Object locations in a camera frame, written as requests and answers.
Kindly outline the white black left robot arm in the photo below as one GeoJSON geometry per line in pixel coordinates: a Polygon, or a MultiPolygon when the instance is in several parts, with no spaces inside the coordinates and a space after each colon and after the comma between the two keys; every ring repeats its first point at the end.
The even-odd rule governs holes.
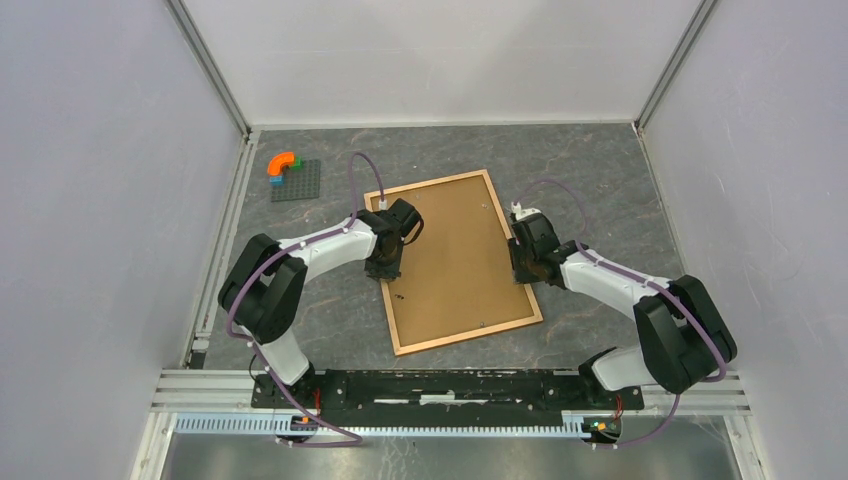
{"type": "Polygon", "coordinates": [[[401,276],[404,248],[424,222],[409,202],[380,204],[310,236],[274,240],[252,237],[218,293],[226,332],[246,341],[276,381],[275,392],[290,407],[314,394],[312,369],[293,333],[305,286],[340,266],[362,261],[367,277],[390,282],[401,276]]]}

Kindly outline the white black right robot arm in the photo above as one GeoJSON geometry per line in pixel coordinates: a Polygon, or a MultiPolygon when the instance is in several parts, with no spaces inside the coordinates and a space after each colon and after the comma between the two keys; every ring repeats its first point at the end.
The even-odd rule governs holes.
{"type": "Polygon", "coordinates": [[[562,243],[536,209],[511,214],[510,228],[516,282],[586,295],[636,326],[637,345],[604,351],[581,365],[577,392],[585,405],[602,408],[630,386],[658,385],[682,394],[696,383],[724,378],[738,347],[698,278],[650,276],[575,240],[562,243]]]}

